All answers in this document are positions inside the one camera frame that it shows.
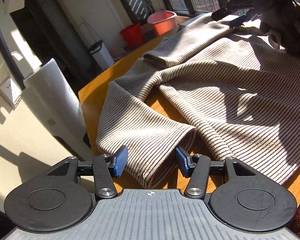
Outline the right hand holding gripper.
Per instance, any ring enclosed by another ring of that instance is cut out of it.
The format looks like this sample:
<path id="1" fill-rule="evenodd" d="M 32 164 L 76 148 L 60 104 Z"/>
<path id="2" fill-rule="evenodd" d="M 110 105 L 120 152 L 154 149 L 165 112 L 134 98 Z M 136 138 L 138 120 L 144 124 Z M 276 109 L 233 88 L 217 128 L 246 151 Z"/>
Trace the right hand holding gripper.
<path id="1" fill-rule="evenodd" d="M 300 56 L 300 4 L 276 2 L 262 13 L 260 30 L 293 56 Z"/>

